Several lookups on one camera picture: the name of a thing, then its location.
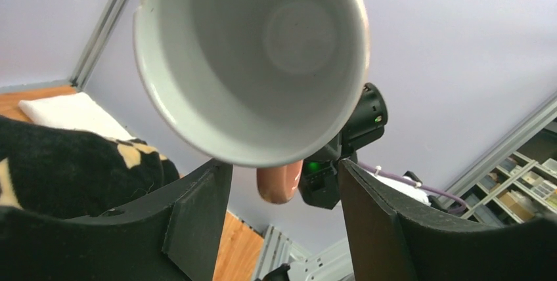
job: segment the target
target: box on shelf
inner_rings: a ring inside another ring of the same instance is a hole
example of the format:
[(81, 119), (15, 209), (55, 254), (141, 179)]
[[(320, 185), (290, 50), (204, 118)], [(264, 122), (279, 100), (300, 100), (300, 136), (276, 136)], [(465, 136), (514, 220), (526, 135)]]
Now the box on shelf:
[(495, 227), (504, 227), (505, 224), (501, 222), (500, 219), (493, 214), (493, 212), (485, 205), (479, 205), (474, 212), (474, 217), (476, 217), (480, 222), (487, 225), (493, 225)]
[(533, 171), (529, 171), (524, 176), (521, 177), (523, 181), (527, 184), (530, 184), (532, 187), (535, 187), (541, 183), (543, 183), (544, 178), (540, 175), (534, 173)]
[(505, 190), (503, 190), (502, 192), (499, 192), (499, 195), (497, 196), (497, 198), (498, 198), (498, 199), (501, 199), (501, 197), (503, 197), (503, 196), (504, 196), (505, 194), (507, 194), (507, 193), (508, 193), (508, 190), (505, 189)]
[(542, 164), (545, 168), (549, 169), (553, 174), (557, 175), (557, 161), (549, 158)]
[(464, 201), (470, 206), (474, 207), (481, 199), (479, 199), (475, 194), (471, 194), (464, 199)]
[(522, 170), (522, 167), (516, 166), (515, 168), (513, 168), (513, 169), (509, 172), (509, 174), (510, 174), (511, 176), (514, 176), (514, 175), (520, 173), (521, 170)]
[(518, 166), (518, 162), (514, 158), (506, 158), (503, 162), (499, 164), (501, 168), (507, 172), (511, 172), (515, 167)]
[(546, 200), (557, 192), (557, 185), (550, 181), (543, 181), (541, 184), (534, 186), (531, 190), (536, 196)]
[(547, 198), (547, 200), (545, 201), (547, 201), (549, 205), (557, 209), (557, 193), (552, 194), (551, 197)]
[(493, 187), (497, 186), (497, 180), (494, 180), (490, 175), (485, 176), (479, 181), (486, 189), (491, 190)]
[(499, 200), (508, 207), (516, 216), (518, 216), (523, 221), (528, 221), (532, 219), (535, 214), (531, 210), (528, 210), (524, 205), (519, 203), (523, 197), (517, 197), (516, 193), (505, 192), (503, 195), (499, 196)]

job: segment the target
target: wooden floor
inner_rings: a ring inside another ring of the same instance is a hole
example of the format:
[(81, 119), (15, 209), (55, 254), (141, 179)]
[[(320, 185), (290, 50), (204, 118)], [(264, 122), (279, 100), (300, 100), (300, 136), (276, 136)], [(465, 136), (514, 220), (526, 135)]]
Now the wooden floor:
[[(71, 87), (53, 87), (0, 95), (0, 115), (31, 121), (18, 107), (20, 100), (74, 94)], [(248, 281), (254, 271), (263, 238), (227, 213), (213, 280)]]

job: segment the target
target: white towel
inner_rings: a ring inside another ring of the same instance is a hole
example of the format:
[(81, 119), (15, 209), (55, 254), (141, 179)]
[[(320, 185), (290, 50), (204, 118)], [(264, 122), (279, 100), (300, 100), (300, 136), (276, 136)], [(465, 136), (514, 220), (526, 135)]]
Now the white towel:
[(21, 100), (19, 108), (38, 125), (85, 130), (118, 140), (134, 139), (108, 112), (83, 92), (37, 100)]
[(428, 199), (428, 194), (421, 189), (414, 188), (409, 184), (401, 183), (401, 182), (396, 181), (394, 179), (390, 179), (390, 178), (383, 177), (383, 176), (377, 176), (375, 178), (377, 178), (377, 180), (380, 181), (381, 183), (384, 183), (387, 186), (389, 186), (393, 189), (396, 189), (396, 190), (402, 192), (403, 194), (406, 194), (410, 198), (414, 198), (415, 200), (418, 200), (419, 202), (422, 202), (423, 204), (431, 205), (430, 200)]

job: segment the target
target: blanket with pattern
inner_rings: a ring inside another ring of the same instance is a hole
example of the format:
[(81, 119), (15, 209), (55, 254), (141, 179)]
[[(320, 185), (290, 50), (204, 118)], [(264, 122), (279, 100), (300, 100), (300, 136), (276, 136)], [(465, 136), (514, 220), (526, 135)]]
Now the blanket with pattern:
[(96, 217), (178, 178), (174, 164), (141, 140), (0, 116), (0, 205), (61, 219)]

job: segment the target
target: metal frame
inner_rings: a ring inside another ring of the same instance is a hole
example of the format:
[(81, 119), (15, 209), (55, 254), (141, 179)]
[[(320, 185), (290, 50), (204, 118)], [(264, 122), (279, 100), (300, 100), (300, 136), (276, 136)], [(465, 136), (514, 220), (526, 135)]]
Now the metal frame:
[[(501, 161), (541, 131), (555, 117), (557, 117), (557, 92), (520, 123), (519, 126), (507, 134), (503, 140), (496, 144), (479, 161), (467, 169), (458, 181), (448, 188), (447, 192), (455, 196), (462, 196)], [(439, 201), (443, 204), (443, 207), (449, 207), (452, 203), (452, 200), (446, 197), (440, 197)]]
[(116, 27), (118, 18), (122, 15), (122, 11), (127, 4), (128, 0), (109, 0), (106, 4), (99, 22), (84, 48), (81, 58), (70, 78), (70, 82), (78, 90), (82, 90), (95, 64), (99, 60), (102, 50), (108, 42), (110, 34)]
[(263, 280), (265, 275), (285, 263), (290, 264), (288, 277), (292, 281), (340, 281), (350, 277), (354, 271), (347, 238), (311, 255), (279, 229), (269, 225), (251, 280)]
[(283, 263), (306, 260), (311, 255), (309, 251), (295, 244), (273, 225), (267, 227), (264, 238), (265, 241), (251, 280), (263, 279)]

